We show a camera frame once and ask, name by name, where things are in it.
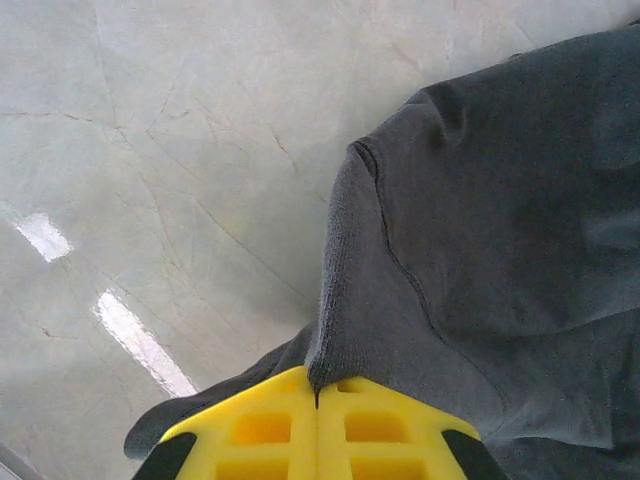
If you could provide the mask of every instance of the gray fabric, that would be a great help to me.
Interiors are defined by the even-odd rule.
[[[318,321],[125,452],[305,363],[468,420],[512,478],[640,478],[639,132],[640,27],[420,90],[348,148]]]

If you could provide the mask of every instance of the seam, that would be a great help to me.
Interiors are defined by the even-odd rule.
[[[411,285],[411,287],[413,288],[418,298],[418,302],[420,303],[420,309],[422,311],[422,314],[426,321],[427,326],[436,335],[438,340],[440,340],[444,345],[451,348],[458,355],[464,358],[487,381],[487,383],[489,383],[489,385],[493,387],[493,389],[497,392],[500,398],[503,412],[506,413],[508,411],[510,404],[506,395],[502,391],[502,389],[499,388],[497,385],[495,385],[489,379],[489,377],[485,374],[482,368],[480,368],[473,360],[471,360],[471,358],[469,358],[459,348],[457,348],[456,346],[448,342],[444,338],[444,336],[438,331],[438,329],[433,323],[433,320],[431,319],[431,316],[429,315],[427,296],[423,291],[420,285],[420,282],[418,281],[416,276],[413,273],[411,273],[411,271],[406,266],[404,266],[396,256],[396,253],[394,252],[393,247],[391,245],[391,238],[389,235],[389,223],[387,221],[388,215],[385,213],[384,202],[383,202],[384,189],[382,187],[384,186],[384,175],[380,171],[380,168],[378,168],[378,162],[376,161],[377,158],[382,158],[383,156],[381,155],[380,151],[376,149],[375,146],[372,145],[371,143],[372,142],[370,141],[370,139],[365,137],[361,140],[357,140],[356,142],[354,142],[354,146],[358,150],[358,153],[360,154],[361,158],[363,157],[363,155],[366,157],[366,158],[362,158],[362,160],[365,162],[366,164],[365,166],[367,166],[368,164],[367,169],[369,170],[369,172],[372,174],[371,176],[373,177],[375,191],[376,191],[376,199],[378,200],[378,206],[380,209],[381,229],[382,229],[382,236],[384,239],[385,249],[387,250],[387,253],[391,256],[391,259],[395,264],[396,268],[400,271],[402,276],[407,280],[409,285]],[[499,425],[492,432],[485,435],[485,437],[490,437],[491,435],[495,434],[506,424],[506,422],[507,422],[507,416],[504,415],[504,418],[499,423]]]

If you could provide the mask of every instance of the yellow plastic object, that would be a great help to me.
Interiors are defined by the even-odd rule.
[[[134,480],[465,480],[447,430],[479,439],[463,420],[364,378],[326,387],[316,408],[297,367],[169,429],[159,445],[197,437],[179,472]]]

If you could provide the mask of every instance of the marble floor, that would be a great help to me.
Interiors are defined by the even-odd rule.
[[[129,478],[140,414],[314,318],[347,143],[421,86],[639,9],[2,0],[0,461]]]

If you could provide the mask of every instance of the white marble surface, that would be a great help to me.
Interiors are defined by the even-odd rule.
[[[2,0],[0,441],[128,478],[147,408],[315,315],[347,143],[640,0]]]

